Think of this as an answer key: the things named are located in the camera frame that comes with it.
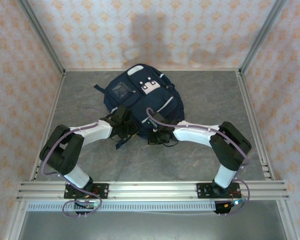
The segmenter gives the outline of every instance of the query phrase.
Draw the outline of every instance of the backpack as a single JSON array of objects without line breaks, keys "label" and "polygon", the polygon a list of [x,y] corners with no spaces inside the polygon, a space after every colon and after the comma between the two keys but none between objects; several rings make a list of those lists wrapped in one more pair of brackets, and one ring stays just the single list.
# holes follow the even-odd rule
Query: backpack
[{"label": "backpack", "polygon": [[185,119],[184,104],[175,85],[152,66],[136,64],[105,89],[94,87],[104,93],[103,103],[112,114],[120,105],[132,111],[132,120],[139,127],[137,135],[143,139],[148,139],[148,132],[153,129],[146,112],[149,107],[169,122]]}]

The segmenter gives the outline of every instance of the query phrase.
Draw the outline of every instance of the gray surface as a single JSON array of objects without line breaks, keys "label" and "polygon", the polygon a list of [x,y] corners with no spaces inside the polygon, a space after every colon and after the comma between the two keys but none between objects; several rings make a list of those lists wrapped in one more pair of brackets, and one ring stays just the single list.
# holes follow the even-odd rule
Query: gray surface
[{"label": "gray surface", "polygon": [[[93,86],[106,87],[118,76],[118,71],[67,72],[52,120],[51,132],[59,124],[76,127],[93,121],[83,114],[83,108],[93,106],[107,112],[103,94]],[[251,142],[249,165],[240,169],[243,180],[264,180],[248,116],[234,71],[166,71],[175,84],[185,109],[185,119],[194,124],[218,125],[233,123]],[[95,118],[104,113],[89,112]],[[174,147],[147,145],[134,137],[119,150],[110,139],[85,146],[78,164],[95,181],[207,181],[219,168],[214,151],[205,145],[180,142]],[[59,180],[57,176],[37,180]]]},{"label": "gray surface", "polygon": [[27,212],[19,240],[285,240],[275,201],[251,201],[239,214],[97,212],[69,219]]}]

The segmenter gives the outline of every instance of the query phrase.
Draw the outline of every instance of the wall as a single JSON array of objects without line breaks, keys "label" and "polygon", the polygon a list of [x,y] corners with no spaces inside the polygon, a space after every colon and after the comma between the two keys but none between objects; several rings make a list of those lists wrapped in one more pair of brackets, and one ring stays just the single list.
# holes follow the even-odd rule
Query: wall
[{"label": "wall", "polygon": [[246,74],[278,179],[300,225],[300,0],[288,0]]},{"label": "wall", "polygon": [[64,68],[238,68],[275,0],[30,0]]},{"label": "wall", "polygon": [[60,75],[16,0],[0,0],[0,239],[28,181]]}]

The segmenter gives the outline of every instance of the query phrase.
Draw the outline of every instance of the gray marble floor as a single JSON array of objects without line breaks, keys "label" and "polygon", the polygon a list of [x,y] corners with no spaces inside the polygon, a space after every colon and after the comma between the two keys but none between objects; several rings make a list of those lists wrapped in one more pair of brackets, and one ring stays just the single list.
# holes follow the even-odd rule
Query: gray marble floor
[{"label": "gray marble floor", "polygon": [[[264,180],[262,167],[234,71],[166,71],[179,91],[190,123],[234,124],[251,142],[250,163],[240,169],[238,178]],[[59,124],[76,127],[94,120],[83,114],[84,107],[96,107],[107,113],[103,94],[95,84],[106,87],[120,72],[67,72],[51,124],[50,134]],[[96,119],[104,113],[90,111]],[[174,147],[147,145],[134,137],[120,149],[111,139],[85,146],[78,164],[95,181],[208,181],[219,168],[213,150],[193,142],[180,142]],[[38,181],[58,180],[57,176],[40,174]]]}]

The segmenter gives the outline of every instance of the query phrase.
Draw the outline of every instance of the backpack strap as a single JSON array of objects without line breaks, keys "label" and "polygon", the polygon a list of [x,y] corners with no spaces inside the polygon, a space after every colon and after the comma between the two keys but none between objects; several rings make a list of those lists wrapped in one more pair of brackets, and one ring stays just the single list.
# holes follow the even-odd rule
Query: backpack strap
[{"label": "backpack strap", "polygon": [[103,94],[106,93],[106,90],[104,88],[100,87],[98,84],[94,85],[93,87]]}]

